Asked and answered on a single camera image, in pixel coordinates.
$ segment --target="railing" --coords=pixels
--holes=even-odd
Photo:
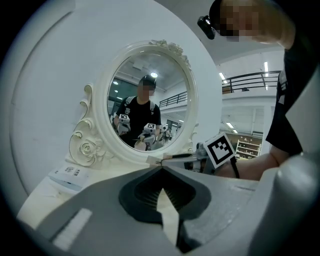
[[[178,104],[179,102],[184,102],[188,99],[187,91],[181,92],[177,95],[174,95],[172,97],[166,98],[164,100],[160,101],[159,108],[161,107],[167,107],[172,104]]]
[[[249,91],[251,88],[265,88],[266,90],[268,89],[267,87],[277,87],[276,85],[269,85],[269,83],[277,83],[278,82],[278,75],[281,71],[268,71],[268,72],[258,72],[258,73],[250,73],[250,74],[243,74],[243,75],[238,75],[230,78],[226,78],[223,80],[222,83],[222,94],[223,93],[234,93],[236,90],[242,90],[243,92]],[[259,81],[254,81],[254,82],[244,82],[244,81],[251,81],[251,80],[259,80]],[[261,86],[247,86],[247,85],[253,85],[253,84],[263,84]]]

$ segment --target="backpack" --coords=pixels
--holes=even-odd
[[[136,97],[136,96],[128,97],[128,98],[125,100],[124,106],[125,106],[125,107],[128,106],[135,97]],[[151,111],[151,115],[154,114],[155,106],[156,106],[156,104],[155,104],[153,101],[150,100],[150,111]]]

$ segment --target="ornate mirror frame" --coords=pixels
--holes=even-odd
[[[182,68],[187,81],[187,111],[183,129],[175,141],[157,150],[143,152],[126,145],[115,133],[108,114],[107,98],[111,82],[122,63],[131,56],[150,51],[171,57]],[[86,167],[97,165],[99,169],[99,166],[104,166],[102,164],[104,160],[113,157],[120,161],[141,165],[146,163],[148,156],[161,158],[164,153],[176,154],[186,148],[190,150],[190,142],[197,121],[198,90],[188,58],[183,55],[179,45],[167,43],[165,40],[130,44],[120,50],[110,64],[106,65],[98,82],[94,86],[87,84],[84,91],[87,98],[80,104],[85,107],[85,110],[71,136],[67,160]]]

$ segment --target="mirror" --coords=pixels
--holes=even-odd
[[[127,58],[115,72],[107,96],[116,134],[143,152],[173,143],[184,128],[186,84],[183,69],[162,52],[144,51]]]

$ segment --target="black cable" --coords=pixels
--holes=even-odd
[[[238,172],[238,168],[237,168],[237,166],[236,166],[236,162],[237,162],[236,157],[235,157],[235,156],[232,157],[232,158],[230,159],[230,162],[231,162],[232,168],[233,168],[233,170],[234,170],[235,177],[236,177],[237,179],[240,179],[240,175],[239,175],[239,172]]]

